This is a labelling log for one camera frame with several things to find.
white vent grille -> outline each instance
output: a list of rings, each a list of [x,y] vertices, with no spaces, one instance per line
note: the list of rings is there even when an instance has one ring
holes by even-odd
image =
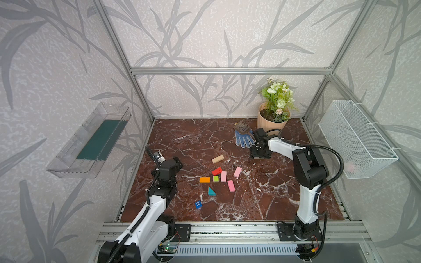
[[[334,100],[319,126],[331,148],[344,159],[348,179],[369,178],[398,160],[373,123],[351,100]]]
[[[229,255],[298,255],[295,244],[204,244],[179,245],[180,256],[229,256]]]

blue dotted glove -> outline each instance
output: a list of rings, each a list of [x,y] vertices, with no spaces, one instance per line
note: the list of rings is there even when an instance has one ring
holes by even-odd
[[[250,148],[252,145],[255,145],[253,138],[248,134],[241,134],[239,132],[235,131],[235,145],[241,146],[241,148]]]

wallpaper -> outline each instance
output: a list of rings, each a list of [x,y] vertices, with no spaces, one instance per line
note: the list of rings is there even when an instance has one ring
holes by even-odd
[[[332,100],[344,99],[329,84],[305,121],[316,144],[329,145],[318,123]],[[322,152],[331,175],[339,169],[336,158]],[[384,263],[415,263],[421,256],[421,194],[396,163],[367,179],[336,182],[342,202],[353,220],[362,220]]]
[[[377,4],[336,73],[421,172],[420,5]]]
[[[132,67],[325,67],[363,1],[104,3]]]
[[[419,166],[421,1],[378,1],[336,74]],[[316,143],[327,145],[318,123],[333,99],[329,84],[306,124]],[[331,173],[338,162],[324,155]],[[368,179],[336,181],[354,220],[363,220],[385,263],[421,257],[421,193],[396,163]]]
[[[257,117],[264,102],[259,91],[267,79],[287,81],[302,117],[322,81],[322,75],[147,75],[138,78],[154,116]]]
[[[131,67],[327,67],[363,2],[104,0]],[[161,118],[256,117],[269,77],[137,75]],[[322,79],[272,77],[296,88],[295,117]]]
[[[0,261],[87,262],[147,140],[147,114],[90,1],[0,0]],[[99,102],[132,117],[95,179],[48,163]]]

triangular block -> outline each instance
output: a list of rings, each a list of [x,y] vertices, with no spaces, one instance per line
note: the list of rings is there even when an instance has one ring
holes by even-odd
[[[214,196],[216,196],[216,194],[215,194],[215,192],[210,188],[210,187],[208,187],[208,195],[210,196],[210,197],[214,197]]]

black mounting plate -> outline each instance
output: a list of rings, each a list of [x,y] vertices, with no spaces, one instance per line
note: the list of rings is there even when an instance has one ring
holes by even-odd
[[[189,242],[190,241],[190,231],[192,229],[192,225],[190,224],[177,224],[176,223],[176,233],[180,235],[180,242]],[[177,235],[172,240],[174,242],[178,241]]]
[[[272,152],[269,150],[269,147],[259,147],[258,145],[253,145],[250,147],[250,156],[253,159],[270,159],[272,157]]]
[[[295,223],[283,223],[278,222],[276,223],[276,229],[278,231],[278,236],[280,241],[303,241],[299,240],[294,234],[294,225]],[[317,240],[322,240],[322,231],[320,230],[320,226],[317,225],[317,228],[311,232],[310,236],[314,235]]]

